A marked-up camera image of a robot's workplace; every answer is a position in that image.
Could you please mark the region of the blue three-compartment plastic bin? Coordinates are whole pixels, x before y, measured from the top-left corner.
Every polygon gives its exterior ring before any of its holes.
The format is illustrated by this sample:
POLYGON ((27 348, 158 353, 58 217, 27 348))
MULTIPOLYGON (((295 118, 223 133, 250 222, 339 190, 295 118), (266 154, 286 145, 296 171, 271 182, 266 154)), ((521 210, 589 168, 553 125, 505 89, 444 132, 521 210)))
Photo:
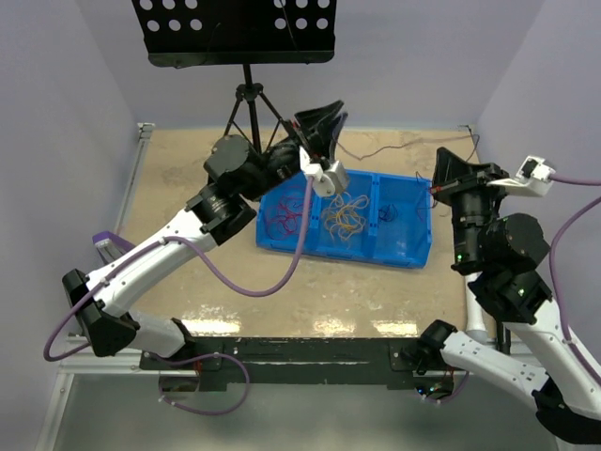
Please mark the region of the blue three-compartment plastic bin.
MULTIPOLYGON (((348 172, 341 195, 312 195, 303 253, 398 268, 422 268, 432 244, 431 181, 422 176, 348 172)), ((305 178, 298 174, 259 205, 255 244, 295 251, 301 230, 305 178)))

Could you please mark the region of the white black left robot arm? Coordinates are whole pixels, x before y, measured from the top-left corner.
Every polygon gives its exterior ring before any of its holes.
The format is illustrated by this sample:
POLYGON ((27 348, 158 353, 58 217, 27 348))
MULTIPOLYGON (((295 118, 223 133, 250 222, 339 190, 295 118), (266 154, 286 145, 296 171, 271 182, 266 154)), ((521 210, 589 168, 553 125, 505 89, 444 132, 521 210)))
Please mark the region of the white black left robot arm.
POLYGON ((336 141, 347 119, 342 101, 298 112, 285 121, 286 136, 264 151, 241 134, 226 133, 203 164, 207 184, 173 219, 117 260, 90 273, 72 270, 63 287, 70 315, 83 329, 86 345, 98 357, 125 348, 156 354, 173 368, 188 366, 194 339, 179 319, 134 312, 133 306, 166 276, 194 257, 237 293, 267 297, 279 291, 299 263, 307 234, 311 197, 342 193, 349 179, 335 157, 336 141), (256 216, 252 203, 296 175, 305 179, 298 241, 293 260, 273 287, 249 290, 234 284, 208 260, 208 252, 226 243, 256 216))

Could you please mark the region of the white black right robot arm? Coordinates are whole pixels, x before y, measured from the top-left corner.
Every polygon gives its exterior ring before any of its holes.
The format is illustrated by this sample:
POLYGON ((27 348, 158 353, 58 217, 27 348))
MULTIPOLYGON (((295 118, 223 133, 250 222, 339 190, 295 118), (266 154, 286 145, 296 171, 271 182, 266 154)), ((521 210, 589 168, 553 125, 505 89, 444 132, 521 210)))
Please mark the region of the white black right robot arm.
POLYGON ((430 194, 452 211, 455 262, 476 302, 517 335, 537 359, 528 365, 436 320, 417 340, 423 375, 444 364, 474 374, 522 400, 566 443, 600 443, 600 364, 570 328, 560 292, 537 268, 555 256, 536 218, 500 215, 508 195, 542 197, 560 180, 547 160, 529 156, 515 176, 494 163, 469 163, 438 148, 430 194))

